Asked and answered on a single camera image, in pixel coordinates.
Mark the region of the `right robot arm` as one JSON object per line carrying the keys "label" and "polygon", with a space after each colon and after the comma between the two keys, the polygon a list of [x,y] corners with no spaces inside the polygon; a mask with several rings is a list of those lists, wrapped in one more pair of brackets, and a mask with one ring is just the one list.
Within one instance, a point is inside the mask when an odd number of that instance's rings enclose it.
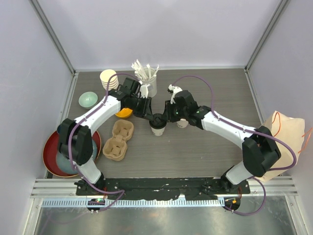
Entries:
{"label": "right robot arm", "polygon": [[248,178],[264,176],[281,158],[281,152],[267,127],[255,129],[228,119],[222,121],[210,107],[199,106],[187,90],[173,93],[171,99],[165,101],[163,114],[155,114],[150,126],[163,128],[169,122],[182,119],[191,126],[231,141],[242,150],[242,161],[221,176],[221,188],[226,193],[233,193]]}

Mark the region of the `black lid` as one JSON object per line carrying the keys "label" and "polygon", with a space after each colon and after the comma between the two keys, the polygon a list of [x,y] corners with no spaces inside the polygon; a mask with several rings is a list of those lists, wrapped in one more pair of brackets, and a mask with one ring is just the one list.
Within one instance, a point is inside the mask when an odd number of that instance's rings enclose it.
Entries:
{"label": "black lid", "polygon": [[153,119],[149,121],[149,125],[153,129],[162,129],[166,127],[167,120],[164,118],[162,114],[153,114]]}

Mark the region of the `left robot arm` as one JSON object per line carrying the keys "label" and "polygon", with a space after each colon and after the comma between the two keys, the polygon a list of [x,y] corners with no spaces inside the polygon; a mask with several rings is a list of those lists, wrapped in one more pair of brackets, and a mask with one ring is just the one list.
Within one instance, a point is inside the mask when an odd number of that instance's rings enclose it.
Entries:
{"label": "left robot arm", "polygon": [[129,108],[140,118],[150,120],[153,117],[151,98],[148,97],[151,90],[150,85],[127,77],[117,89],[106,91],[104,98],[84,115],[75,120],[66,118],[60,124],[57,150],[81,174],[93,195],[100,195],[105,184],[103,173],[92,159],[93,134],[123,108]]}

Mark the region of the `paper coffee cup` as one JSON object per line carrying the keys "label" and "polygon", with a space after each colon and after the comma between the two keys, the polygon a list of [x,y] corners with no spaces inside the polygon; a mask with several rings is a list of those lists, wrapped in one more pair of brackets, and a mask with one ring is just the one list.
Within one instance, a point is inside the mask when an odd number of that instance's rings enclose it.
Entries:
{"label": "paper coffee cup", "polygon": [[177,121],[177,126],[179,128],[186,128],[189,125],[189,122],[186,119],[181,118],[179,121]]}
{"label": "paper coffee cup", "polygon": [[152,127],[152,126],[151,126],[151,130],[152,130],[152,133],[153,133],[155,136],[162,136],[163,133],[164,133],[165,127],[166,127],[166,126],[163,126],[163,127]]}

